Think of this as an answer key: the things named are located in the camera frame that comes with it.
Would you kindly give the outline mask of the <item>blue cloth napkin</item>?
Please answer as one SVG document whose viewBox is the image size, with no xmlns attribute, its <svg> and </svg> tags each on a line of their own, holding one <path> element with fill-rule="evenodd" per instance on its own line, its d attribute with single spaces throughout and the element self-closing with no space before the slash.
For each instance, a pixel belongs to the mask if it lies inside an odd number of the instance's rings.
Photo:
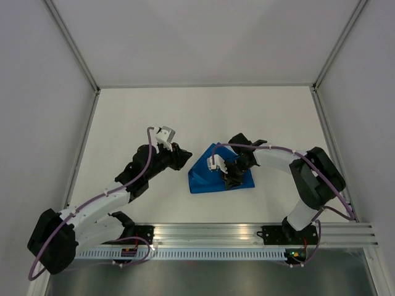
<svg viewBox="0 0 395 296">
<path fill-rule="evenodd" d="M 207 164 L 207 159 L 212 156 L 212 151 L 215 145 L 215 143 L 212 143 L 188 172 L 189 191 L 192 194 L 223 192 L 228 190 L 225 187 L 224 180 L 220 176 L 220 173 L 222 172 L 220 170 L 209 170 Z M 219 156 L 224 160 L 235 160 L 237 156 L 236 153 L 226 147 L 219 147 L 215 153 L 219 154 Z M 255 183 L 250 170 L 248 170 L 244 175 L 242 185 L 229 190 L 249 188 L 255 188 Z"/>
</svg>

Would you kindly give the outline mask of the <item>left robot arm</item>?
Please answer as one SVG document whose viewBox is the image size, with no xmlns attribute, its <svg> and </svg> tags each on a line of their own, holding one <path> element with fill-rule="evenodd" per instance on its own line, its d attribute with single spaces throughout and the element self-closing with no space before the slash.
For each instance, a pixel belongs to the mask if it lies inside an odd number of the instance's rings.
<svg viewBox="0 0 395 296">
<path fill-rule="evenodd" d="M 170 148 L 142 145 L 103 193 L 77 207 L 42 212 L 27 244 L 34 263 L 55 275 L 86 249 L 110 241 L 129 244 L 135 223 L 119 208 L 148 190 L 149 181 L 159 173 L 168 168 L 181 170 L 192 155 L 175 142 Z"/>
</svg>

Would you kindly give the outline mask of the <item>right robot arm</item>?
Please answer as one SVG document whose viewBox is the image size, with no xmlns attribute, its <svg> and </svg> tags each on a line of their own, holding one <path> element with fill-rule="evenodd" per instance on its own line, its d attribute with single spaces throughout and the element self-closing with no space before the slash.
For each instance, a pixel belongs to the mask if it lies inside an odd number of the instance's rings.
<svg viewBox="0 0 395 296">
<path fill-rule="evenodd" d="M 226 190 L 244 184 L 252 167 L 272 167 L 292 176 L 300 199 L 281 223 L 281 235 L 290 244 L 303 238 L 313 218 L 346 187 L 343 176 L 320 147 L 298 152 L 262 139 L 251 142 L 243 133 L 233 136 L 225 146 L 232 148 L 234 159 L 213 153 L 207 162 L 211 170 L 220 170 Z"/>
</svg>

